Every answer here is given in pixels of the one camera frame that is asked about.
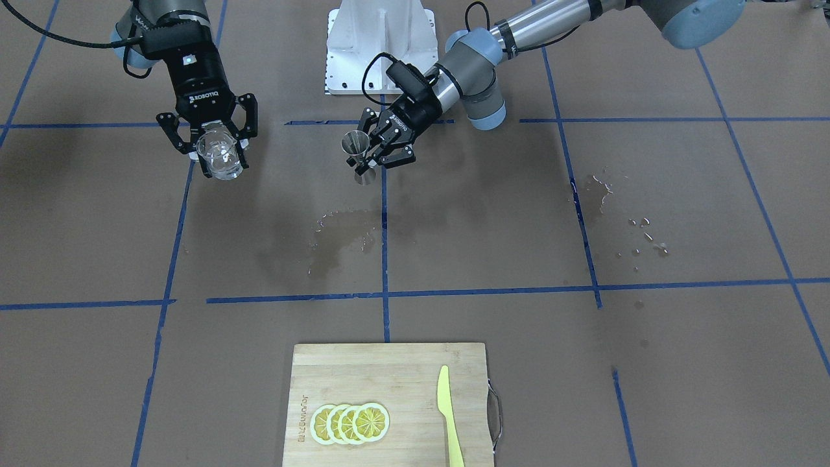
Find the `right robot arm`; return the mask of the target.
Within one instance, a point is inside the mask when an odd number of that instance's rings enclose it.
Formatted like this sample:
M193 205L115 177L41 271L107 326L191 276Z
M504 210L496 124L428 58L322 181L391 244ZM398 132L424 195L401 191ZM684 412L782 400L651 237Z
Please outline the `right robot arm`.
M231 91L202 1L134 1L112 40L125 70L168 68L175 107L156 116L175 150L198 162L202 174L233 180L247 169L245 150L258 133L257 98Z

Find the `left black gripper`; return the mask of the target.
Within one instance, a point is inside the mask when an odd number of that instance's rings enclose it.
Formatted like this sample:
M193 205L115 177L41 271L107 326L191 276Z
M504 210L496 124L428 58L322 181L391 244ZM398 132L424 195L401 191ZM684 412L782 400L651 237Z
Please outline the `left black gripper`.
M415 141L444 112L433 91L424 91L417 97L401 95L387 109L362 110L358 130L368 137L370 145L387 145L389 141ZM389 154L383 148L355 156L355 174L362 176L374 165L388 169L407 165L417 160L411 145L405 145Z

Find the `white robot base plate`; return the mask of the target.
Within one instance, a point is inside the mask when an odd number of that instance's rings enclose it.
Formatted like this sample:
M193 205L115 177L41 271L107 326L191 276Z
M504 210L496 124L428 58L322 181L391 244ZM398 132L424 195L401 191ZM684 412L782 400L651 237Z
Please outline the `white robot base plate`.
M327 95L400 94L379 53L411 63L421 73L438 61L435 15L420 1L343 1L328 14L324 91Z

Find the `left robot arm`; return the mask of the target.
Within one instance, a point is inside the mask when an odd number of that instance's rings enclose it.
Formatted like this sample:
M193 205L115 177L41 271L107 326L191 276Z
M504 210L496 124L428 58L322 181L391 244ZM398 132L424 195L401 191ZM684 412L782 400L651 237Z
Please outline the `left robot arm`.
M415 140L458 102L475 128L495 129L506 118L497 66L562 41L604 13L640 8L673 47L694 49L723 35L744 7L744 1L543 1L488 29L458 30L425 72L383 51L386 76L402 95L380 112L364 109L358 128L342 139L347 163L361 178L377 166L415 162Z

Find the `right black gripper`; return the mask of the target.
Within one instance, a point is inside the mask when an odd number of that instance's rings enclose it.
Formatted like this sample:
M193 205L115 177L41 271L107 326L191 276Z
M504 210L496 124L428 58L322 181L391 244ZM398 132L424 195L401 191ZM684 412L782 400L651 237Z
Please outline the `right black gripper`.
M241 168L249 168L245 150L251 139L258 135L257 97L252 93L233 94L220 55L168 56L168 70L174 86L175 110L178 115L163 112L155 116L155 121L172 147L197 162L206 178L213 178L208 163L203 156L199 156L198 141L206 133L203 127L205 124L228 124L228 132L233 139L232 154L236 156ZM238 106L245 115L241 127L232 121ZM179 134L181 118L190 124L189 141L185 141Z

